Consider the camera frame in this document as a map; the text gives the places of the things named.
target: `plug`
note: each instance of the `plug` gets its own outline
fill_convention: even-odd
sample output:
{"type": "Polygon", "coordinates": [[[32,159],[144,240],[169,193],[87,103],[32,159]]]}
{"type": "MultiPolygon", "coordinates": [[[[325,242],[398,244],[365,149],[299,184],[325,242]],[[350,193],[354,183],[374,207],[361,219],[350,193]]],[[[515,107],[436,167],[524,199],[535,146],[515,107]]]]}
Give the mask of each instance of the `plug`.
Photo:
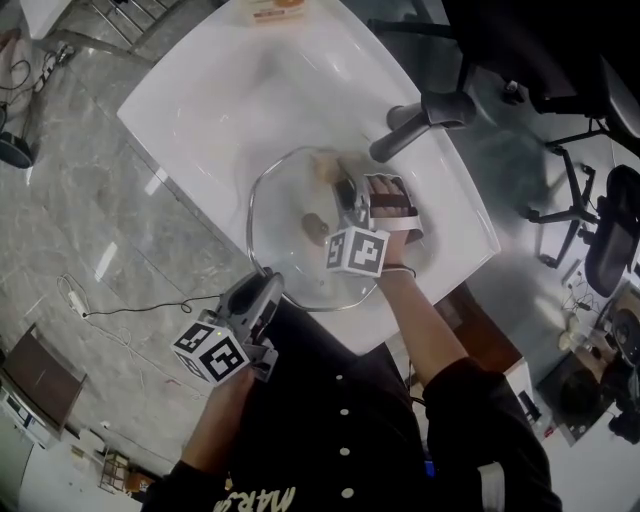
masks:
{"type": "Polygon", "coordinates": [[[87,310],[84,307],[84,304],[80,300],[78,294],[74,291],[69,292],[69,300],[71,301],[71,309],[73,309],[76,313],[78,313],[82,318],[84,318],[87,314],[87,310]]]}

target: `sleeve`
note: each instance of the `sleeve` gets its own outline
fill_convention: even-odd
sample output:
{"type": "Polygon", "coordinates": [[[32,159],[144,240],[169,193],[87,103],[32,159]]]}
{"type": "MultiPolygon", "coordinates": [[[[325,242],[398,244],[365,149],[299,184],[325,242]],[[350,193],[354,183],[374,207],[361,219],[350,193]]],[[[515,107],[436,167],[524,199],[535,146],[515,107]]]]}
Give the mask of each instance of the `sleeve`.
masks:
{"type": "Polygon", "coordinates": [[[149,487],[142,512],[211,512],[226,496],[224,484],[224,478],[180,461],[169,475],[149,487]]]}
{"type": "Polygon", "coordinates": [[[443,499],[455,497],[465,510],[562,510],[546,453],[504,375],[462,359],[436,375],[423,398],[443,499]]]}

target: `wire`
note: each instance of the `wire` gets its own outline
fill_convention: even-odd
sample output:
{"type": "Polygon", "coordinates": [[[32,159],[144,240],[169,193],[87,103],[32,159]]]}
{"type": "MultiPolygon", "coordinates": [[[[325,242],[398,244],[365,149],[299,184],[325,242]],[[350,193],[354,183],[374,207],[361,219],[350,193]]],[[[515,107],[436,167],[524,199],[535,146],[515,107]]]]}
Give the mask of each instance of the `wire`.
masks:
{"type": "Polygon", "coordinates": [[[9,68],[9,73],[13,73],[14,69],[16,68],[16,66],[18,66],[20,64],[26,64],[27,65],[27,76],[24,77],[24,80],[20,83],[20,85],[16,85],[14,87],[4,87],[4,86],[0,85],[0,90],[9,91],[9,92],[17,91],[24,84],[27,83],[27,80],[29,80],[29,77],[31,76],[31,64],[29,63],[28,60],[22,59],[22,60],[19,60],[18,62],[16,62],[13,66],[11,66],[9,68]]]}
{"type": "Polygon", "coordinates": [[[166,460],[167,462],[170,462],[171,464],[173,464],[175,461],[167,459],[166,457],[160,455],[159,453],[156,453],[152,450],[149,450],[149,448],[146,448],[144,446],[142,446],[140,443],[136,443],[133,439],[131,439],[129,436],[125,436],[124,434],[118,432],[117,430],[113,430],[111,427],[105,427],[104,425],[102,426],[102,428],[104,428],[107,432],[111,432],[112,434],[116,434],[120,437],[122,437],[123,439],[126,439],[127,441],[129,441],[132,444],[135,444],[138,448],[142,448],[145,452],[148,452],[152,455],[155,455],[156,457],[166,460]]]}
{"type": "Polygon", "coordinates": [[[194,300],[206,300],[206,299],[219,299],[221,297],[220,294],[217,295],[205,295],[203,297],[191,297],[189,299],[185,299],[182,302],[163,302],[162,304],[156,304],[155,306],[150,306],[148,308],[139,308],[139,309],[130,309],[130,308],[120,308],[115,311],[92,311],[90,313],[83,313],[82,318],[88,318],[93,315],[115,315],[116,313],[144,313],[145,311],[153,311],[154,309],[163,308],[165,306],[180,306],[183,312],[189,314],[193,313],[193,307],[191,307],[188,303],[194,300]]]}
{"type": "Polygon", "coordinates": [[[584,309],[580,307],[580,305],[582,304],[587,306],[589,308],[589,311],[594,311],[598,315],[602,314],[602,308],[600,307],[600,303],[595,300],[595,295],[592,293],[589,283],[583,277],[580,278],[580,281],[578,282],[578,284],[576,284],[572,288],[569,288],[569,293],[570,293],[569,297],[567,297],[562,302],[562,306],[561,306],[562,311],[571,311],[572,313],[576,313],[578,310],[584,309]],[[576,290],[582,285],[585,285],[586,288],[585,288],[584,294],[578,298],[574,295],[574,290],[576,290]],[[573,301],[573,305],[570,308],[567,308],[566,305],[570,300],[573,301]]]}
{"type": "MultiPolygon", "coordinates": [[[[71,285],[71,283],[75,284],[75,287],[80,290],[82,292],[82,301],[83,301],[83,305],[85,307],[85,309],[87,311],[91,313],[91,307],[89,305],[89,298],[87,297],[87,293],[85,292],[84,288],[80,285],[80,283],[78,283],[78,281],[70,274],[63,274],[61,276],[58,276],[58,279],[56,281],[57,287],[58,287],[58,293],[60,294],[60,296],[64,299],[64,301],[67,303],[67,306],[69,306],[69,308],[74,309],[73,305],[69,303],[68,300],[68,293],[67,295],[64,294],[64,292],[62,291],[61,288],[61,284],[62,283],[66,283],[66,285],[69,287],[69,292],[75,291],[74,287],[71,285]]],[[[188,302],[190,300],[199,300],[200,298],[195,298],[195,299],[186,299],[184,302],[188,302]]],[[[166,303],[166,304],[159,304],[158,306],[154,306],[153,308],[146,308],[143,310],[128,310],[128,311],[132,311],[132,312],[138,312],[138,311],[150,311],[151,309],[155,309],[156,307],[160,307],[163,305],[179,305],[182,304],[181,302],[178,303],[166,303]]],[[[103,313],[103,314],[113,314],[113,313],[117,313],[120,310],[117,311],[112,311],[110,313],[103,313]]],[[[133,354],[135,354],[136,356],[138,356],[140,359],[144,360],[145,362],[147,362],[148,364],[150,364],[151,366],[153,366],[156,370],[158,370],[160,373],[162,373],[163,375],[169,377],[172,381],[176,382],[178,385],[180,386],[184,386],[186,388],[191,389],[194,394],[191,395],[191,399],[192,400],[199,400],[201,398],[206,398],[205,395],[203,395],[202,393],[200,393],[200,391],[198,391],[196,388],[194,388],[193,386],[190,386],[189,384],[186,384],[185,382],[182,382],[181,380],[177,379],[176,377],[174,377],[173,375],[171,375],[170,373],[167,373],[166,371],[164,371],[162,368],[160,368],[157,364],[155,364],[153,361],[151,361],[150,359],[147,359],[145,356],[143,356],[142,354],[140,354],[140,352],[138,352],[137,350],[135,350],[134,348],[131,347],[131,331],[129,331],[127,328],[125,327],[120,327],[120,331],[121,332],[126,332],[128,333],[128,339],[125,340],[124,337],[121,336],[116,336],[115,334],[106,331],[105,329],[103,329],[102,327],[99,327],[95,324],[92,324],[89,320],[87,320],[85,318],[85,321],[94,329],[96,329],[98,332],[100,332],[105,338],[107,338],[110,341],[114,341],[116,343],[118,343],[119,345],[123,346],[124,348],[126,348],[129,351],[129,357],[131,358],[131,361],[133,362],[133,364],[135,365],[135,367],[138,369],[139,373],[140,373],[140,386],[142,388],[142,393],[144,395],[145,401],[146,401],[146,388],[145,388],[145,384],[144,384],[144,377],[143,377],[143,373],[142,373],[142,369],[138,366],[138,364],[136,363],[135,359],[133,358],[133,354]]]]}
{"type": "MultiPolygon", "coordinates": [[[[49,52],[45,53],[45,55],[44,55],[44,61],[42,62],[41,74],[40,74],[40,76],[37,78],[37,80],[35,80],[35,82],[34,82],[32,85],[30,85],[29,87],[27,87],[26,89],[22,89],[18,94],[16,94],[13,98],[11,98],[11,101],[9,101],[9,102],[6,102],[6,101],[0,102],[0,106],[3,106],[3,107],[10,107],[10,106],[11,106],[11,105],[13,105],[13,104],[16,102],[16,100],[17,100],[20,96],[22,96],[24,93],[34,90],[34,89],[38,86],[38,83],[40,82],[40,80],[42,80],[42,86],[44,87],[44,84],[45,84],[45,82],[46,82],[46,80],[47,80],[47,79],[45,79],[45,76],[44,76],[44,75],[45,75],[45,72],[46,72],[47,70],[49,70],[49,75],[51,75],[51,73],[53,72],[53,69],[54,69],[55,65],[57,64],[57,58],[56,58],[56,60],[54,61],[54,63],[53,63],[49,68],[47,68],[47,64],[48,64],[48,62],[49,62],[49,59],[51,59],[51,57],[54,57],[54,58],[55,58],[55,57],[56,57],[56,54],[55,54],[54,52],[51,52],[51,51],[49,51],[49,52]]],[[[21,88],[21,87],[22,87],[22,86],[27,82],[27,80],[29,80],[29,77],[31,76],[31,64],[30,64],[28,61],[24,60],[24,59],[23,59],[23,60],[19,60],[19,61],[18,61],[18,62],[16,62],[13,66],[11,66],[11,70],[10,70],[10,71],[11,71],[11,72],[13,72],[13,68],[14,68],[15,66],[17,66],[18,64],[21,64],[21,63],[26,64],[26,65],[28,66],[28,68],[29,68],[29,70],[27,71],[27,76],[24,78],[24,80],[22,81],[22,83],[21,83],[20,85],[15,86],[15,87],[2,87],[2,86],[0,86],[0,89],[1,89],[1,90],[9,91],[9,92],[16,91],[16,90],[20,89],[20,88],[21,88]]]]}

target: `floor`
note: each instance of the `floor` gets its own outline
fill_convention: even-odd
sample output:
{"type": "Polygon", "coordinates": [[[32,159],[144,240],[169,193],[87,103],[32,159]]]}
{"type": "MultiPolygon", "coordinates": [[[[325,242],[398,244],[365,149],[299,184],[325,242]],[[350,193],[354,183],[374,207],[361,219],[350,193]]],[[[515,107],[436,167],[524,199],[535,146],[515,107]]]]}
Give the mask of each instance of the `floor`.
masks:
{"type": "MultiPolygon", "coordinates": [[[[399,20],[414,12],[407,0],[345,3],[361,19],[399,20]]],[[[425,4],[434,21],[443,21],[437,0],[425,4]]],[[[162,56],[213,10],[210,0],[191,0],[143,55],[162,56]]],[[[70,26],[113,37],[83,12],[70,26]]],[[[405,35],[385,38],[385,44],[421,87],[452,87],[459,64],[455,45],[405,35]]],[[[112,310],[219,293],[250,266],[116,118],[145,74],[144,67],[83,50],[54,73],[38,98],[30,135],[39,146],[34,167],[25,173],[0,165],[0,335],[2,347],[10,349],[37,322],[47,340],[88,374],[72,421],[162,473],[178,459],[204,406],[200,393],[206,389],[168,348],[189,316],[163,308],[94,317],[94,327],[68,308],[61,295],[66,281],[59,277],[77,282],[92,310],[112,310]],[[128,343],[144,359],[123,346],[128,343]]],[[[561,161],[546,154],[540,140],[575,132],[584,120],[537,116],[526,105],[508,107],[497,99],[499,84],[497,77],[478,73],[472,95],[479,119],[451,133],[503,249],[469,284],[537,380],[562,357],[555,343],[564,322],[564,269],[547,269],[536,254],[557,250],[563,228],[541,231],[518,210],[527,203],[551,210],[567,204],[561,161]]],[[[576,161],[603,171],[594,196],[602,192],[614,157],[618,163],[628,158],[605,139],[570,150],[576,161]]],[[[567,262],[582,254],[576,244],[567,262]]],[[[193,314],[210,304],[197,303],[193,314]]],[[[399,365],[408,368],[399,341],[390,346],[399,365]]]]}

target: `white cable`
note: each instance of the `white cable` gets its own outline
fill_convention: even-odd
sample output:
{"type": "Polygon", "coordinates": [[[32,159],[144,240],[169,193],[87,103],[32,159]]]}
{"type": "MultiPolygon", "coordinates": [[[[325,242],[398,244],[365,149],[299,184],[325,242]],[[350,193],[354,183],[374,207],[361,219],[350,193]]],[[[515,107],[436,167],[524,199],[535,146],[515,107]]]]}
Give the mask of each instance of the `white cable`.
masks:
{"type": "MultiPolygon", "coordinates": [[[[73,309],[72,304],[69,302],[69,299],[68,299],[68,293],[76,292],[76,290],[74,290],[74,287],[71,284],[72,282],[75,284],[75,287],[79,291],[82,292],[83,297],[81,297],[81,300],[83,302],[83,305],[84,305],[85,310],[87,311],[87,313],[90,313],[91,312],[91,306],[89,304],[89,298],[87,297],[87,293],[85,292],[84,288],[80,285],[80,283],[78,283],[78,281],[72,275],[63,274],[61,276],[58,276],[58,279],[57,279],[57,282],[56,282],[57,287],[58,287],[58,293],[64,299],[64,301],[67,303],[67,306],[69,306],[69,308],[73,309]],[[62,288],[61,288],[61,284],[62,283],[65,283],[69,287],[69,292],[67,294],[65,294],[62,291],[62,288]]],[[[203,395],[202,393],[200,393],[200,391],[198,391],[196,388],[194,388],[193,386],[190,386],[189,384],[186,384],[185,382],[182,382],[181,380],[177,379],[173,375],[165,372],[163,369],[158,367],[158,365],[156,365],[153,361],[147,359],[145,356],[140,354],[140,352],[138,352],[137,350],[132,348],[131,347],[131,341],[132,341],[131,331],[129,331],[129,329],[127,329],[126,327],[120,327],[120,331],[125,331],[126,333],[128,333],[128,340],[125,341],[125,339],[123,337],[116,336],[115,334],[104,330],[102,327],[98,327],[97,325],[92,324],[88,319],[85,318],[84,320],[91,327],[93,327],[98,332],[100,332],[105,338],[107,338],[108,340],[111,340],[111,341],[115,341],[116,343],[118,343],[119,345],[123,346],[124,348],[126,348],[129,351],[129,357],[131,358],[131,361],[133,362],[135,367],[138,369],[138,372],[140,373],[140,385],[141,385],[141,388],[142,388],[142,394],[144,396],[145,401],[147,399],[147,396],[146,396],[146,388],[145,388],[145,384],[144,384],[144,377],[143,377],[142,369],[136,363],[136,361],[135,361],[135,359],[133,357],[133,354],[135,354],[140,359],[143,359],[144,361],[149,363],[151,366],[153,366],[160,373],[162,373],[163,375],[169,377],[171,380],[173,380],[174,382],[178,383],[180,386],[184,386],[184,387],[189,388],[190,390],[194,391],[194,394],[191,395],[191,397],[190,397],[192,400],[199,400],[200,398],[203,398],[203,397],[206,398],[206,396],[203,395]]]]}

